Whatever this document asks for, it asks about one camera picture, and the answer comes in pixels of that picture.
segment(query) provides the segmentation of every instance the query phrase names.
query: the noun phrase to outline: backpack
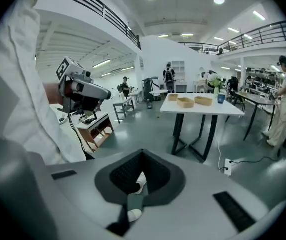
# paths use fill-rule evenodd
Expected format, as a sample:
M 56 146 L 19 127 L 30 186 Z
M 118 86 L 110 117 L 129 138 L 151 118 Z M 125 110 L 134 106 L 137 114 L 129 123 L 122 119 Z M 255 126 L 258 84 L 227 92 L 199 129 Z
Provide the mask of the backpack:
M 167 70 L 165 73 L 165 82 L 173 81 L 173 75 L 170 70 Z
M 123 93 L 122 83 L 117 86 L 117 90 L 120 94 Z

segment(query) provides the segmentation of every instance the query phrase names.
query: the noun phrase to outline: gray floor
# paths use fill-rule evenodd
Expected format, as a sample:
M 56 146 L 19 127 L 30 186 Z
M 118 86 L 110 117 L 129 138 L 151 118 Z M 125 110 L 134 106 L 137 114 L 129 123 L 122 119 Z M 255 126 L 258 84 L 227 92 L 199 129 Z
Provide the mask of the gray floor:
M 159 111 L 162 103 L 154 102 L 153 109 L 147 109 L 143 102 L 139 104 L 95 152 L 94 157 L 103 158 L 137 149 L 170 154 L 174 142 L 172 135 L 176 115 L 161 114 Z M 260 163 L 241 163 L 232 167 L 231 175 L 231 179 L 257 195 L 269 208 L 273 208 L 286 199 L 286 150 L 282 149 L 278 158 L 277 149 L 266 143 L 266 138 L 261 132 L 268 128 L 271 116 L 260 109 L 257 111 L 251 132 L 246 141 L 243 141 L 253 111 L 254 106 L 248 103 L 244 117 L 231 117 L 227 123 L 225 116 L 218 117 L 216 136 L 221 150 L 220 168 L 224 166 L 225 159 L 257 161 L 267 156 L 278 160 L 272 162 L 264 159 Z M 188 144 L 196 139 L 199 136 L 201 122 L 202 116 L 186 115 L 181 139 Z M 208 140 L 210 126 L 211 117 L 207 116 L 202 139 L 195 145 L 202 153 Z M 205 164 L 217 168 L 219 155 L 218 145 L 214 139 Z M 177 156 L 198 163 L 188 148 Z

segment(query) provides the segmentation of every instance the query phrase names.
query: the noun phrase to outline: railing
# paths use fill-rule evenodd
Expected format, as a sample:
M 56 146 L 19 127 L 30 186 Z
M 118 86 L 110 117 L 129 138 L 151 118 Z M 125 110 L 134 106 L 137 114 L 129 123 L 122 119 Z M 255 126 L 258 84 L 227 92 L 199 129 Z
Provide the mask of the railing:
M 286 21 L 276 22 L 243 33 L 221 45 L 198 42 L 180 42 L 180 44 L 184 44 L 200 54 L 222 55 L 247 47 L 277 42 L 286 42 Z
M 100 0 L 72 0 L 91 11 L 97 13 L 108 22 L 113 24 L 118 28 L 122 33 L 124 33 L 138 48 L 141 49 L 140 37 L 130 30 L 130 28 L 103 2 Z
M 200 54 L 208 54 L 208 55 L 219 54 L 219 47 L 214 44 L 200 43 L 200 42 L 180 42 L 180 44 L 190 47 L 191 49 L 199 52 Z

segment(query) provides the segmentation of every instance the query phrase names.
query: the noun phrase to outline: fluorescent light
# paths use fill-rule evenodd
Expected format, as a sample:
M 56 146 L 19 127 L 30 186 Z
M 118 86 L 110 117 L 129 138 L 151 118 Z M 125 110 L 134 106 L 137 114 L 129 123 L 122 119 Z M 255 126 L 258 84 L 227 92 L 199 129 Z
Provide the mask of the fluorescent light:
M 217 5 L 222 5 L 224 4 L 225 0 L 214 0 L 214 3 L 216 3 Z
M 264 18 L 261 14 L 259 14 L 256 10 L 253 11 L 253 14 L 254 14 L 255 16 L 259 17 L 262 21 L 265 21 L 265 18 Z
M 248 38 L 248 39 L 250 39 L 250 40 L 252 40 L 253 39 L 253 37 L 250 37 L 249 35 L 247 35 L 247 34 L 245 34 L 244 35 L 246 38 Z
M 106 63 L 109 63 L 109 62 L 111 62 L 111 60 L 106 60 L 106 61 L 103 61 L 102 63 L 100 63 L 100 64 L 97 64 L 96 66 L 94 66 L 93 68 L 94 69 L 96 69 L 97 67 L 100 67 L 100 66 L 102 66 L 102 65 L 104 65 L 104 64 L 106 64 Z
M 235 30 L 235 29 L 233 29 L 233 28 L 231 28 L 231 27 L 229 27 L 228 30 L 231 30 L 231 31 L 233 31 L 233 32 L 235 32 L 235 33 L 239 33 L 239 31 L 237 31 L 237 30 Z
M 276 66 L 274 66 L 274 65 L 272 65 L 271 68 L 276 70 L 277 72 L 280 72 L 280 70 Z
M 124 71 L 124 70 L 131 70 L 131 69 L 134 69 L 134 67 L 124 68 L 124 69 L 121 69 L 121 71 Z

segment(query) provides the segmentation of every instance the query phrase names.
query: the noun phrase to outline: white shelving unit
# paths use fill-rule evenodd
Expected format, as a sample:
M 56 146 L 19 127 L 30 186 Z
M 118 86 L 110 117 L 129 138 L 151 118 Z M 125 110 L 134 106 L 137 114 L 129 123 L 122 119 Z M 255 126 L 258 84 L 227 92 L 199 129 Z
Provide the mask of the white shelving unit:
M 185 81 L 185 61 L 172 61 L 172 69 L 175 71 L 176 80 Z

